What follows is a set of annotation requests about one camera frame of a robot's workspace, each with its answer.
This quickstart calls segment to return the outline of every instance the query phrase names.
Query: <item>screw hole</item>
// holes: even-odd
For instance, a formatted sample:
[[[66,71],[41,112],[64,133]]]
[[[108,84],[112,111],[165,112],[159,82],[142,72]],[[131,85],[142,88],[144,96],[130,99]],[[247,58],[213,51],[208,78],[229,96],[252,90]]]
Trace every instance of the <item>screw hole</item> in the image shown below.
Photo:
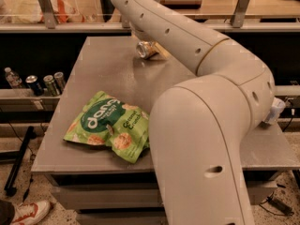
[[[268,84],[268,88],[270,89],[270,92],[272,93],[273,91],[272,91],[272,85],[271,85],[271,83],[268,82],[267,84]]]
[[[223,168],[221,166],[211,167],[206,170],[204,175],[207,178],[213,178],[213,177],[220,175],[222,173],[222,171],[223,171]]]
[[[256,105],[259,105],[259,98],[258,98],[257,94],[255,92],[252,92],[252,96],[256,102]]]

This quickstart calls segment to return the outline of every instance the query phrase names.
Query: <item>green snack bag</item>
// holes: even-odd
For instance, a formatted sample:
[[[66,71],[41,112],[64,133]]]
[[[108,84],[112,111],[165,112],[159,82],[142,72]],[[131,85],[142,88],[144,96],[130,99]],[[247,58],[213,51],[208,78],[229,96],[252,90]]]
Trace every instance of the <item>green snack bag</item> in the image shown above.
[[[103,91],[97,92],[70,125],[64,140],[110,146],[124,160],[135,163],[149,148],[149,115]]]

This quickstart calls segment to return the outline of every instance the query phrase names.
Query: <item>gray table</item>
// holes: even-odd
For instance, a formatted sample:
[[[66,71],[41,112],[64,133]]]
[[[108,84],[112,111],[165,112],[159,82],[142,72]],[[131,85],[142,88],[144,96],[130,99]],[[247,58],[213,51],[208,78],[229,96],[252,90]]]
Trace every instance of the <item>gray table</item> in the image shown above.
[[[149,150],[132,165],[110,149],[63,141],[69,125],[97,91],[103,90],[150,113],[166,89],[194,78],[172,56],[140,59],[135,52],[137,42],[134,37],[88,37],[59,100],[32,172],[48,177],[53,196],[66,209],[162,207]],[[241,160],[245,172],[269,171],[264,179],[267,183],[283,171],[300,168],[278,125],[257,127],[248,134],[241,144]],[[276,185],[269,186],[267,192],[270,188],[275,189]],[[165,219],[163,211],[149,213],[142,212],[139,219],[135,219],[135,214],[133,220],[128,213],[119,216],[130,218],[128,224],[139,224],[144,221],[141,218],[153,221],[149,224]],[[80,215],[79,220],[93,224],[94,218],[106,218],[105,224],[118,224],[108,215],[90,216]]]

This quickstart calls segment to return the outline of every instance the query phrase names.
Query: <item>plastic bottle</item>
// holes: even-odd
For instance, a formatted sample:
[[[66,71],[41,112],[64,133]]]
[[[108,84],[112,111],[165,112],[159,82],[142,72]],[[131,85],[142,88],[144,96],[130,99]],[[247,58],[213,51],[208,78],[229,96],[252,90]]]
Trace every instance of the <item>plastic bottle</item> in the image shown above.
[[[20,78],[19,74],[13,70],[11,70],[10,67],[6,67],[4,69],[6,72],[6,79],[9,83],[10,87],[14,89],[16,94],[20,97],[26,97],[27,89],[25,85],[22,82],[22,79]]]

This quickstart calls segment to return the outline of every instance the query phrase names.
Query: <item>chip bag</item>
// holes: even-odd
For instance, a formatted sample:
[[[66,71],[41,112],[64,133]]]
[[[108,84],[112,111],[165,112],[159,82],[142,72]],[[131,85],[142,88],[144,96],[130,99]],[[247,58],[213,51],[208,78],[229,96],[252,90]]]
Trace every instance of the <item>chip bag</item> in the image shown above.
[[[135,163],[149,148],[149,115],[105,92],[97,92],[70,125],[64,140],[106,145],[124,160]]]
[[[64,0],[51,0],[53,12],[60,23],[84,23],[84,16]],[[38,0],[14,0],[12,23],[44,23]]]

